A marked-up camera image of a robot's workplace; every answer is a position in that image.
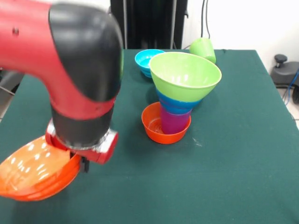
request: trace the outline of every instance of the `orange plastic bowl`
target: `orange plastic bowl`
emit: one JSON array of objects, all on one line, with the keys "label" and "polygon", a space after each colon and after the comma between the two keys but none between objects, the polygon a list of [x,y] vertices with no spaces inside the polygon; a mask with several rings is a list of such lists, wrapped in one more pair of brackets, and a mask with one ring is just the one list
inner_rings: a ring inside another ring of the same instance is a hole
[{"label": "orange plastic bowl", "polygon": [[0,195],[21,201],[48,198],[69,185],[80,169],[79,155],[71,157],[47,144],[42,136],[0,164]]},{"label": "orange plastic bowl", "polygon": [[156,102],[147,106],[143,110],[141,119],[146,134],[150,139],[160,144],[172,144],[180,141],[191,124],[191,116],[189,117],[187,126],[183,131],[175,134],[164,134],[161,129],[160,109],[160,102]]}]

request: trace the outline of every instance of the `green bowl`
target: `green bowl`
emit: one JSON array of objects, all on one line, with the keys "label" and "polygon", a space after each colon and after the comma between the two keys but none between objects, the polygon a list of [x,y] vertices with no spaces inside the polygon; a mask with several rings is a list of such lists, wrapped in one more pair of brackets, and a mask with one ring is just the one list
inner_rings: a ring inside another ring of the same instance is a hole
[{"label": "green bowl", "polygon": [[220,69],[209,60],[183,52],[166,52],[149,62],[156,88],[185,102],[201,100],[220,82]]}]

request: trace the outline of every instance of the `purple cup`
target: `purple cup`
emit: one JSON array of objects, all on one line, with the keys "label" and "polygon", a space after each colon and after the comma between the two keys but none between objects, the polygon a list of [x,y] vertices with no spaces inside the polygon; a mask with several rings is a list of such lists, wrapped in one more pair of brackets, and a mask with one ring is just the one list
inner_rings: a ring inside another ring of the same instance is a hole
[{"label": "purple cup", "polygon": [[192,110],[184,114],[173,114],[167,112],[167,110],[161,106],[160,117],[163,133],[175,134],[183,131],[186,128],[191,111]]}]

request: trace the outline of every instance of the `black knob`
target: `black knob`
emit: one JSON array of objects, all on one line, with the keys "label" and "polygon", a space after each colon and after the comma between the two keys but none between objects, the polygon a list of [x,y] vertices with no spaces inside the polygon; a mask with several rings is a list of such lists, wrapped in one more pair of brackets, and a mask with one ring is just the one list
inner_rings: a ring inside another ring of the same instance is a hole
[{"label": "black knob", "polygon": [[287,56],[285,56],[285,55],[275,55],[274,59],[279,64],[282,64],[288,60]]}]

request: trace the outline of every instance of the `blue bowl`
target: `blue bowl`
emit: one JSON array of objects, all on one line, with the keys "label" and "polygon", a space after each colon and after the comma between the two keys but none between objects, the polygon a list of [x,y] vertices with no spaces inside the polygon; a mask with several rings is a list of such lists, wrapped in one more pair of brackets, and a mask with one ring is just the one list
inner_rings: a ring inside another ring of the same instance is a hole
[{"label": "blue bowl", "polygon": [[193,109],[197,104],[200,103],[201,100],[195,102],[184,102],[178,101],[175,99],[171,99],[164,94],[162,94],[159,90],[157,90],[157,94],[159,97],[159,101],[161,105],[167,110],[169,113],[173,114],[185,114]]},{"label": "blue bowl", "polygon": [[151,78],[149,62],[151,58],[157,54],[164,53],[165,51],[157,50],[157,49],[147,49],[140,51],[135,56],[135,62],[140,68],[141,72],[148,78]]}]

